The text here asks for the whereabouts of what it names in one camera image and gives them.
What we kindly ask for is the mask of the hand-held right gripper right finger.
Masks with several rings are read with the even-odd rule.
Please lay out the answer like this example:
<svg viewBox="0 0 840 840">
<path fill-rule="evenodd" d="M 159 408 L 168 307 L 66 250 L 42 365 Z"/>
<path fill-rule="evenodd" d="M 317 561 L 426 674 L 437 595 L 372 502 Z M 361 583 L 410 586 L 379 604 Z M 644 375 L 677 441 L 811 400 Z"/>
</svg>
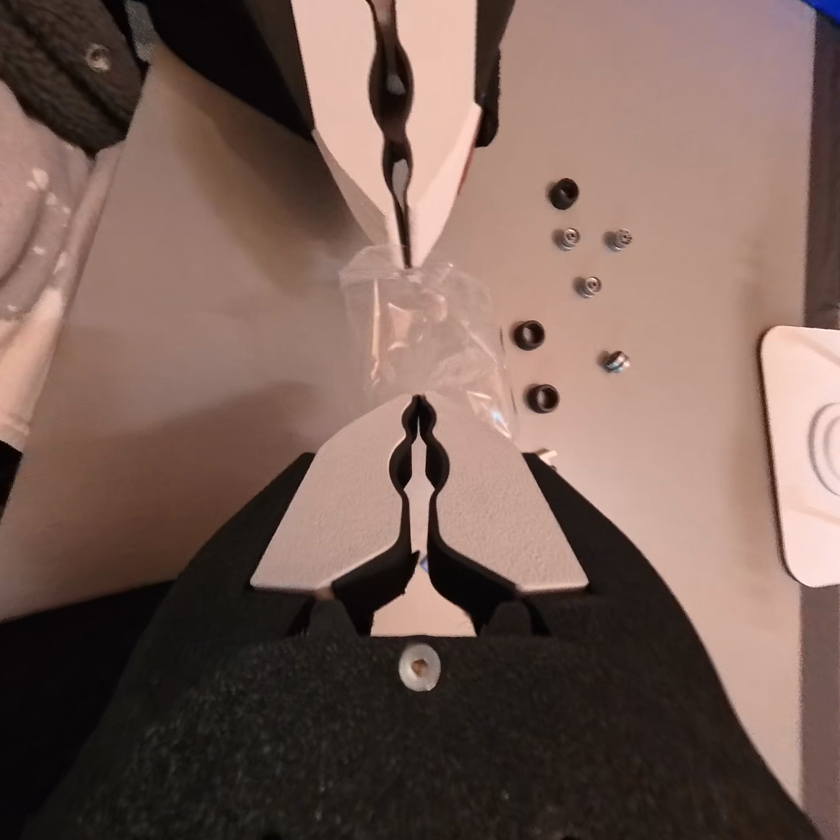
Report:
<svg viewBox="0 0 840 840">
<path fill-rule="evenodd" d="M 443 596 L 580 592 L 589 581 L 523 453 L 462 405 L 418 404 L 429 500 L 427 567 Z"/>
</svg>

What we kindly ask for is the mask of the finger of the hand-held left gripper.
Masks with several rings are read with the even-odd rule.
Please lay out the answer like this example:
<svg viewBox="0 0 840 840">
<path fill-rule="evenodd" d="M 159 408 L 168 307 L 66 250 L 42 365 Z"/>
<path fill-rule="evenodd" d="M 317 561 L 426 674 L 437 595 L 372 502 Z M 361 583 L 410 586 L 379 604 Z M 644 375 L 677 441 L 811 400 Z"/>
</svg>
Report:
<svg viewBox="0 0 840 840">
<path fill-rule="evenodd" d="M 365 1 L 290 5 L 316 145 L 357 223 L 403 268 L 395 199 L 384 174 L 385 138 L 371 106 L 375 13 Z"/>
<path fill-rule="evenodd" d="M 420 267 L 435 247 L 474 148 L 477 25 L 475 1 L 387 4 L 387 187 L 403 268 Z"/>
</svg>

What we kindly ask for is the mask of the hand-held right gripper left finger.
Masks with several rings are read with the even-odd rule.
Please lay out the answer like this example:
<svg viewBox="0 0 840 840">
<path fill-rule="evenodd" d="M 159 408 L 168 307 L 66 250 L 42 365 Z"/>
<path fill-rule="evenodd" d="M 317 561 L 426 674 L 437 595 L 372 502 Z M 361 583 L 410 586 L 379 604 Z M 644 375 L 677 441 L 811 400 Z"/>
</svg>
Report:
<svg viewBox="0 0 840 840">
<path fill-rule="evenodd" d="M 314 594 L 383 560 L 412 557 L 405 485 L 411 479 L 414 395 L 353 420 L 315 453 L 250 584 Z"/>
</svg>

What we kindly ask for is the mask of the clear plastic bag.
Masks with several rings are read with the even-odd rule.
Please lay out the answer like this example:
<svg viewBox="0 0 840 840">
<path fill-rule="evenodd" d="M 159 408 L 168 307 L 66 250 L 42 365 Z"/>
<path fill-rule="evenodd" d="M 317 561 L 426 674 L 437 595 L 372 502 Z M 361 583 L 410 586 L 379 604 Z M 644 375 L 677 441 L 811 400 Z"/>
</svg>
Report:
<svg viewBox="0 0 840 840">
<path fill-rule="evenodd" d="M 341 269 L 339 288 L 367 410 L 435 392 L 517 436 L 505 340 L 478 279 L 448 262 L 398 268 L 386 247 L 371 246 Z"/>
</svg>

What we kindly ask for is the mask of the person's left forearm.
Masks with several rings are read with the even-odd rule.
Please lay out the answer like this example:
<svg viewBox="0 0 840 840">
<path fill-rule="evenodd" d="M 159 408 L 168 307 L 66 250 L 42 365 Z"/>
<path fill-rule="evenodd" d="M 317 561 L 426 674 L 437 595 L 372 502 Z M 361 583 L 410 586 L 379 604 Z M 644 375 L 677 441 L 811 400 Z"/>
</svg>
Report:
<svg viewBox="0 0 840 840">
<path fill-rule="evenodd" d="M 248 2 L 146 2 L 160 41 L 200 76 L 310 144 L 312 116 L 296 101 Z"/>
</svg>

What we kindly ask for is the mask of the white stand base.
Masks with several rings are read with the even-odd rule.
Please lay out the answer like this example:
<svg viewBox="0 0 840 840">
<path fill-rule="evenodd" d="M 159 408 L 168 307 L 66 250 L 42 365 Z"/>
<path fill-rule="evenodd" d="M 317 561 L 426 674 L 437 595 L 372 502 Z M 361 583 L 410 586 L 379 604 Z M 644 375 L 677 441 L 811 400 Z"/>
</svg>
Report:
<svg viewBox="0 0 840 840">
<path fill-rule="evenodd" d="M 777 326 L 760 343 L 784 565 L 801 585 L 839 584 L 839 331 Z"/>
</svg>

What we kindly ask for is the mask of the grey printed sweatshirt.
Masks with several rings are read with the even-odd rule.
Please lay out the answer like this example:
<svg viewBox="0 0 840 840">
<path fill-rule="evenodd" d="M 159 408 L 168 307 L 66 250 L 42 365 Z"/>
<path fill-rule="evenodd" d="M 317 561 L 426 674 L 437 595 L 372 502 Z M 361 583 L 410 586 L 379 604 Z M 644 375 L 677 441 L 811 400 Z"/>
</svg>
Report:
<svg viewBox="0 0 840 840">
<path fill-rule="evenodd" d="M 1 439 L 21 452 L 123 144 L 89 157 L 1 86 Z"/>
</svg>

